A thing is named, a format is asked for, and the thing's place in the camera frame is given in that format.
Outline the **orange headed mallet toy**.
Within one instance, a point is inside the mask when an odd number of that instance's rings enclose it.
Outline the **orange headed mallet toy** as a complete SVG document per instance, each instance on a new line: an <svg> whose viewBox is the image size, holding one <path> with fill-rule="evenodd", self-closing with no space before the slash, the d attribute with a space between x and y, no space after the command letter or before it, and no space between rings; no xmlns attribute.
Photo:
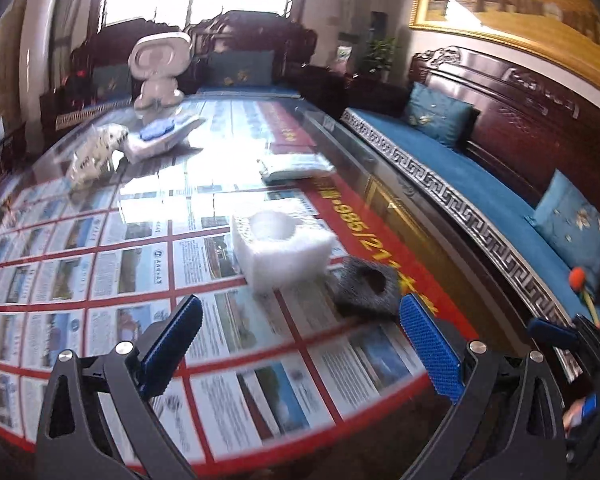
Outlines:
<svg viewBox="0 0 600 480"><path fill-rule="evenodd" d="M594 325L600 330L600 316L596 310L592 296L586 290L585 272L580 266L573 268L568 276L568 283L571 289L580 297L588 308Z"/></svg>

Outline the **white foam block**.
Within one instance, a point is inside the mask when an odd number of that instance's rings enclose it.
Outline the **white foam block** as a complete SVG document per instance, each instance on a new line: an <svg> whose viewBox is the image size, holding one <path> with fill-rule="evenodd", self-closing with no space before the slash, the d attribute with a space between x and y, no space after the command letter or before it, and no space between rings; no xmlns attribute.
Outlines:
<svg viewBox="0 0 600 480"><path fill-rule="evenodd" d="M326 271L336 235L313 217L260 210L232 219L233 252L257 294L311 281Z"/></svg>

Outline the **blue bench seat pad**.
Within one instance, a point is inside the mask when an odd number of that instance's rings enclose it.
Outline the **blue bench seat pad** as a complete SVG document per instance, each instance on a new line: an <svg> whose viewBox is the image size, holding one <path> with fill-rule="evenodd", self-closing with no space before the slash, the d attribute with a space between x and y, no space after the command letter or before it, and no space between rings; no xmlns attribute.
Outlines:
<svg viewBox="0 0 600 480"><path fill-rule="evenodd" d="M493 174L400 119L348 107L341 121L472 239L531 314L567 325L591 316L530 224L532 207Z"/></svg>

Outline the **white flat tissue pack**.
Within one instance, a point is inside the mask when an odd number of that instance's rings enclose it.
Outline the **white flat tissue pack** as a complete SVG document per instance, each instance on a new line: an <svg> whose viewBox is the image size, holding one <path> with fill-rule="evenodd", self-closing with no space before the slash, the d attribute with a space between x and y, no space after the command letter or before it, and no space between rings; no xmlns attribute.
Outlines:
<svg viewBox="0 0 600 480"><path fill-rule="evenodd" d="M268 154L259 160L262 180L267 184L288 180L327 177L334 165L321 154Z"/></svg>

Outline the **white blue tray device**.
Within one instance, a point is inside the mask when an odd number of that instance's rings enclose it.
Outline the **white blue tray device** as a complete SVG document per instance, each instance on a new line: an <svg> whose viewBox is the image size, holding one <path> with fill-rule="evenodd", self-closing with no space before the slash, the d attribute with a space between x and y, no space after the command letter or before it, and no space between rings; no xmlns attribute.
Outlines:
<svg viewBox="0 0 600 480"><path fill-rule="evenodd" d="M130 164L162 155L182 143L194 129L206 120L200 116L156 119L140 131L130 131L120 145L120 151Z"/></svg>

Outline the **white crumpled plastic bag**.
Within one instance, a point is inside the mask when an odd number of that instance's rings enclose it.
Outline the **white crumpled plastic bag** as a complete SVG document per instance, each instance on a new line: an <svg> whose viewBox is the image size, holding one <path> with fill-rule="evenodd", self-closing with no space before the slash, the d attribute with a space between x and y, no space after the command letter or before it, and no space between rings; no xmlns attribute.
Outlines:
<svg viewBox="0 0 600 480"><path fill-rule="evenodd" d="M123 151L130 130L119 124L91 128L86 140L74 152L66 173L71 188L84 188L100 179L114 166L114 152Z"/></svg>

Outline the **blue embroidered side cushion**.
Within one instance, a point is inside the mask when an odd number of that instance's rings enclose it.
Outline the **blue embroidered side cushion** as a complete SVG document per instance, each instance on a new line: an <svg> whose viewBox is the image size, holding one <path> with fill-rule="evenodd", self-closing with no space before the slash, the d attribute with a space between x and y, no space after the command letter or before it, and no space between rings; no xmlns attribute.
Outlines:
<svg viewBox="0 0 600 480"><path fill-rule="evenodd" d="M455 148L473 114L469 103L414 82L402 119L447 148Z"/></svg>

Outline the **dark wooden sofa bench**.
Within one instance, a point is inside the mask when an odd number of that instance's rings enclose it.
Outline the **dark wooden sofa bench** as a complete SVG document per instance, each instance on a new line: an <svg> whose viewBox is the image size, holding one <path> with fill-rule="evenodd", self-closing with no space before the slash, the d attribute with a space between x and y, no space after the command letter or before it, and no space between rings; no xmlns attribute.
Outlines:
<svg viewBox="0 0 600 480"><path fill-rule="evenodd" d="M83 122L97 105L135 99L140 81L128 66L133 47L146 36L179 30L178 26L134 18L106 26L87 38L71 52L64 82L40 97L43 127L67 130ZM256 86L245 67L238 68L234 76L220 73L230 58L260 58L271 70L272 84L277 84L289 70L311 61L318 39L314 30L300 23L257 11L227 11L188 25L183 32L192 42L192 62L178 76L178 85L186 94L205 86Z"/></svg>

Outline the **teal embroidered cushion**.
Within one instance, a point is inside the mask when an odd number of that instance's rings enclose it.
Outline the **teal embroidered cushion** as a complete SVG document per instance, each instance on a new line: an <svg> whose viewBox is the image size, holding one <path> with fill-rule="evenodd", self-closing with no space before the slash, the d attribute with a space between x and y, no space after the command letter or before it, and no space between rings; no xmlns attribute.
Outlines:
<svg viewBox="0 0 600 480"><path fill-rule="evenodd" d="M273 51L212 52L208 57L211 87L265 87L272 84Z"/></svg>

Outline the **white robot figurine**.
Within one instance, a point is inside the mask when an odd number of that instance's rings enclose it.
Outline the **white robot figurine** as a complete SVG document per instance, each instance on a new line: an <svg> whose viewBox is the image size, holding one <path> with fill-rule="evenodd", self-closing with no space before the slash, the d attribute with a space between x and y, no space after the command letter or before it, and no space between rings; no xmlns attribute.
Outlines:
<svg viewBox="0 0 600 480"><path fill-rule="evenodd" d="M132 77L142 83L134 108L146 110L154 105L180 104L184 93L178 88L176 77L188 69L189 63L190 37L184 32L162 32L140 38L128 59Z"/></svg>

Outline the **green potted plant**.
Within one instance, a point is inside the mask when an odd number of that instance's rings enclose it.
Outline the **green potted plant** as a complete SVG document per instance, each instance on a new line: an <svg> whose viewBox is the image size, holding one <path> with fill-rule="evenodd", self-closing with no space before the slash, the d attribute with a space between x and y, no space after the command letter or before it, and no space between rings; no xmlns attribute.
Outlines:
<svg viewBox="0 0 600 480"><path fill-rule="evenodd" d="M370 40L361 64L360 73L372 79L386 82L397 47L396 38Z"/></svg>

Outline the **gold framed painting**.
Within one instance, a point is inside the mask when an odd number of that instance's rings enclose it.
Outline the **gold framed painting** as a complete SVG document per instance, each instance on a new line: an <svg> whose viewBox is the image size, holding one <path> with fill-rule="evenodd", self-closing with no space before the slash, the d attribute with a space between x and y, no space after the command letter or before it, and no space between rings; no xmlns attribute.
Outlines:
<svg viewBox="0 0 600 480"><path fill-rule="evenodd" d="M600 11L591 0L414 0L410 27L517 48L600 90Z"/></svg>

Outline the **white standing air conditioner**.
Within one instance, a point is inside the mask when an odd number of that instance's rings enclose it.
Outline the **white standing air conditioner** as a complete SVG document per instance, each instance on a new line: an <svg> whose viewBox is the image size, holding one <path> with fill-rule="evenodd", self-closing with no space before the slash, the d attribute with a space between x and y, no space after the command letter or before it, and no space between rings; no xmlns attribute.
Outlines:
<svg viewBox="0 0 600 480"><path fill-rule="evenodd" d="M19 48L19 104L27 153L44 151L40 97L50 88L50 35L56 0L27 0Z"/></svg>

